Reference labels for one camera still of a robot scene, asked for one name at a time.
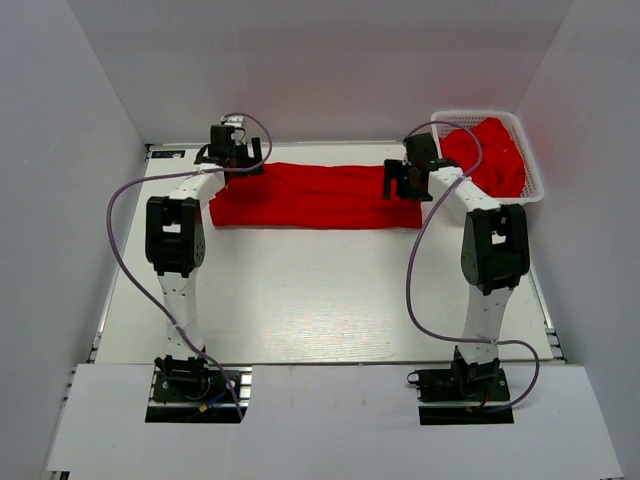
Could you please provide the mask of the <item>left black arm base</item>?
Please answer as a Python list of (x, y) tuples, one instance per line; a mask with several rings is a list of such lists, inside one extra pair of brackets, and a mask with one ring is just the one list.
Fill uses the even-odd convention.
[(226, 371), (227, 383), (218, 369), (197, 373), (173, 370), (154, 371), (145, 413), (148, 424), (231, 424), (241, 422), (250, 402), (251, 370)]

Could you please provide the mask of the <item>white plastic basket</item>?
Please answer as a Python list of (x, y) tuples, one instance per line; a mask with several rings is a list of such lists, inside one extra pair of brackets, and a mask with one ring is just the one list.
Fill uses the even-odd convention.
[(520, 120), (512, 113), (499, 110), (441, 110), (431, 116), (434, 124), (431, 126), (438, 154), (444, 157), (441, 152), (440, 137), (446, 137), (454, 129), (462, 129), (474, 141), (477, 148), (477, 162), (471, 167), (474, 170), (483, 160), (483, 151), (477, 137), (470, 128), (478, 125), (483, 120), (495, 117), (498, 118), (509, 132), (511, 139), (516, 145), (525, 164), (525, 186), (522, 193), (517, 198), (495, 198), (502, 203), (535, 203), (543, 199), (544, 187), (535, 155), (530, 146), (529, 139), (525, 133)]

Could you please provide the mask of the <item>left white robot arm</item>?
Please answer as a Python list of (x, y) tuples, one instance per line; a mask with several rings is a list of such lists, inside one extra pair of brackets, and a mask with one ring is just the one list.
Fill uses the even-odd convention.
[(196, 169), (165, 196), (146, 203), (145, 254), (161, 286), (167, 353), (181, 360), (205, 350), (198, 320), (196, 282), (206, 255), (203, 212), (235, 177), (264, 172), (261, 140), (248, 138), (245, 117), (228, 115), (210, 128), (196, 154)]

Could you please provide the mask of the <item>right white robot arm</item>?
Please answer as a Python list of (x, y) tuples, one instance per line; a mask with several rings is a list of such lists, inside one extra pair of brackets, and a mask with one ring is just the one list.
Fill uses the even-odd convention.
[(499, 372), (498, 340), (508, 301), (530, 267), (527, 220), (518, 204), (502, 204), (441, 158), (429, 133), (405, 137), (403, 160), (384, 162), (383, 197), (444, 205), (464, 220), (461, 270), (469, 284), (463, 333), (456, 340), (451, 384), (472, 399)]

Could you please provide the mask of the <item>blue table label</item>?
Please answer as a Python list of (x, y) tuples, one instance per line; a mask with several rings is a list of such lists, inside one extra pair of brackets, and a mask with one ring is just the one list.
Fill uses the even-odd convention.
[(151, 159), (173, 159), (184, 158), (185, 150), (154, 150), (151, 152)]

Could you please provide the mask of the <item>red t shirt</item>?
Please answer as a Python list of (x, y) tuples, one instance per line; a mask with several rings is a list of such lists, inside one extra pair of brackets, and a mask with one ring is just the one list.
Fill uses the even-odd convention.
[(418, 229), (419, 203), (383, 197), (381, 166), (276, 162), (235, 177), (209, 202), (216, 227), (324, 230)]

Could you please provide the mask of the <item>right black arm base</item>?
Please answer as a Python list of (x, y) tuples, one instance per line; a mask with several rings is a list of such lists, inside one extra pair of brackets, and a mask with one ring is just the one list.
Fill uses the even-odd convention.
[(413, 370), (406, 376), (409, 386), (417, 391), (421, 426), (480, 426), (514, 423), (511, 394), (502, 368), (493, 380), (473, 386), (463, 393), (451, 368)]

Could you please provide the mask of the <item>red t shirts pile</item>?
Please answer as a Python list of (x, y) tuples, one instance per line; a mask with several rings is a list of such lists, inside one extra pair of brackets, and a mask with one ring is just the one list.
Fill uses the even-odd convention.
[[(517, 198), (525, 186), (525, 164), (502, 122), (489, 117), (470, 128), (483, 151), (481, 164), (471, 173), (472, 181), (494, 198)], [(477, 148), (462, 129), (440, 137), (442, 155), (464, 171), (477, 162)]]

